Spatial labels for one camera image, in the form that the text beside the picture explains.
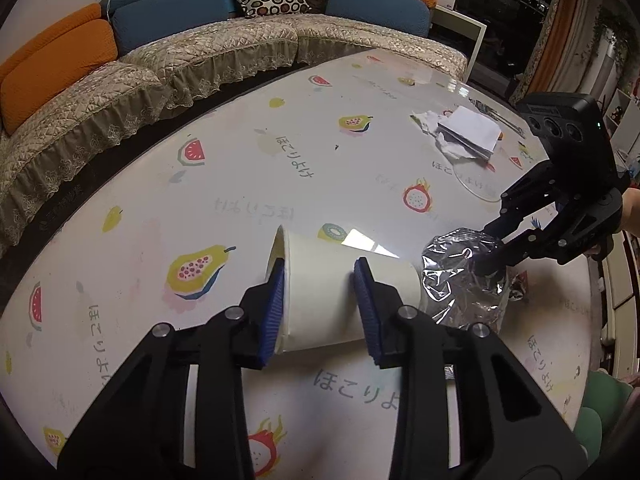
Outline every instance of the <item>camera lens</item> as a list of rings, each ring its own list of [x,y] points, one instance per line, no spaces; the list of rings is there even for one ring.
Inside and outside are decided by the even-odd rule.
[[[575,124],[567,124],[566,126],[567,133],[569,133],[569,137],[571,137],[576,142],[582,142],[582,133],[578,129],[578,126]]]
[[[556,124],[556,122],[552,119],[545,119],[546,129],[551,132],[551,135],[554,137],[560,137],[562,135],[562,131],[560,130],[560,126]]]

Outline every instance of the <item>stack of paper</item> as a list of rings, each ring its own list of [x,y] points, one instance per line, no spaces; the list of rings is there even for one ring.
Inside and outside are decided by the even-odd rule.
[[[493,155],[500,137],[500,126],[493,120],[463,106],[441,120],[438,126],[484,160]]]

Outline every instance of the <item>white paper cup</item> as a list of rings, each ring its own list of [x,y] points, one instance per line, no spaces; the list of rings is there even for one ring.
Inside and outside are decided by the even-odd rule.
[[[267,268],[285,261],[284,315],[276,352],[291,352],[363,339],[351,283],[356,260],[366,256],[377,282],[394,286],[404,304],[418,307],[420,278],[411,263],[307,238],[278,229]]]

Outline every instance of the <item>silver bolt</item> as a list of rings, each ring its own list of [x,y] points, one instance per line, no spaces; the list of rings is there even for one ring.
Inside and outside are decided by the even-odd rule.
[[[418,315],[418,311],[411,305],[403,305],[398,309],[398,316],[403,319],[413,319]]]
[[[171,332],[171,327],[167,323],[158,323],[151,329],[154,337],[164,337]]]
[[[225,310],[225,317],[231,321],[237,321],[242,316],[244,316],[244,310],[239,306],[230,306]]]
[[[491,333],[491,330],[487,325],[476,323],[471,327],[471,332],[476,334],[478,337],[487,337]]]

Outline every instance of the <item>clear plastic wrapper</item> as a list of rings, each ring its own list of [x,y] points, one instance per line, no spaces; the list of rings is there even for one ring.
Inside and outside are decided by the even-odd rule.
[[[462,328],[482,322],[499,332],[510,299],[508,270],[476,276],[471,267],[476,254],[501,245],[498,238],[467,228],[434,238],[422,252],[422,309],[438,324]]]

